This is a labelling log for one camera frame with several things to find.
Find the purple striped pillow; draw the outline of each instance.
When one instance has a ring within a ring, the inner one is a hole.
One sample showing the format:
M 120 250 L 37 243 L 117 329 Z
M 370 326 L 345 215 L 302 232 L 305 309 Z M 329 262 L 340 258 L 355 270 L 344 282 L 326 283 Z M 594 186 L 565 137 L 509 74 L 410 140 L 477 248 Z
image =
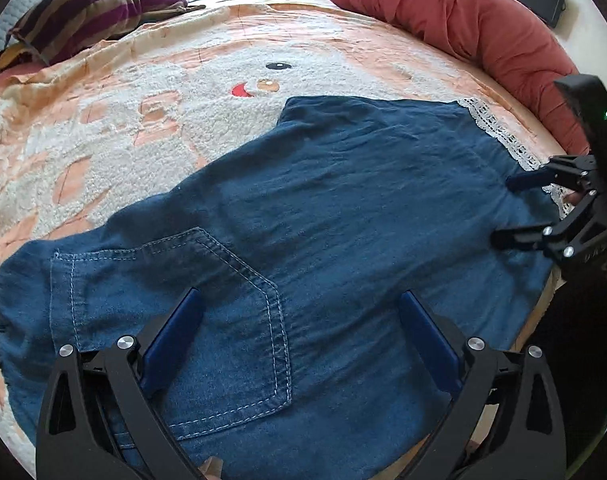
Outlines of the purple striped pillow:
M 142 23 L 200 7 L 186 0 L 42 0 L 8 31 L 47 64 L 69 59 L 101 40 L 118 39 Z

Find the bedspread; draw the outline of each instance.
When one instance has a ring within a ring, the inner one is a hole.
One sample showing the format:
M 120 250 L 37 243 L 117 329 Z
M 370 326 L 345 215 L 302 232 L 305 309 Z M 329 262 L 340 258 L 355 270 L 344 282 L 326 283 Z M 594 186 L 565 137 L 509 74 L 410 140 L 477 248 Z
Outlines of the bedspread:
M 457 101 L 525 169 L 563 152 L 483 72 L 404 31 L 327 0 L 261 1 L 208 0 L 1 84 L 0 264 L 170 190 L 270 130 L 296 95 Z M 0 434 L 33 471 L 1 373 Z

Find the red bolster pillow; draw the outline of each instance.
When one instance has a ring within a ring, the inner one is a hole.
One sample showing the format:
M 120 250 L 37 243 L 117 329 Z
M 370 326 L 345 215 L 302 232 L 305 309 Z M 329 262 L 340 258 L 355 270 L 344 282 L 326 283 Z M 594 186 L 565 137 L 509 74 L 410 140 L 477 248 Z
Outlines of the red bolster pillow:
M 528 107 L 567 153 L 587 153 L 583 129 L 553 84 L 576 74 L 577 67 L 548 27 L 516 0 L 331 1 L 481 67 Z

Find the black eye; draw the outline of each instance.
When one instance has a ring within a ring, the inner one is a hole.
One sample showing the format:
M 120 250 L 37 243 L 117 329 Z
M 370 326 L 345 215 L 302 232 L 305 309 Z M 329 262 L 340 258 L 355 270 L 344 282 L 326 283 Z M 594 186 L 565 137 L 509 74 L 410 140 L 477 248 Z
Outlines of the black eye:
M 266 68 L 270 70 L 285 70 L 286 68 L 292 68 L 292 65 L 288 65 L 288 63 L 268 63 Z

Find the yellow fabric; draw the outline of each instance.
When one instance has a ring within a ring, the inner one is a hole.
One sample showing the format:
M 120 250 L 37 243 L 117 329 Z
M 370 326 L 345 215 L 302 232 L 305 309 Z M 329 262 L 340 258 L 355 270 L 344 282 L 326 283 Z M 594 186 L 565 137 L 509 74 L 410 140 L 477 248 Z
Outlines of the yellow fabric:
M 10 65 L 12 65 L 16 58 L 21 54 L 31 54 L 29 48 L 27 48 L 23 43 L 15 43 L 10 45 L 7 49 L 3 51 L 3 54 L 0 56 L 0 70 L 7 69 Z

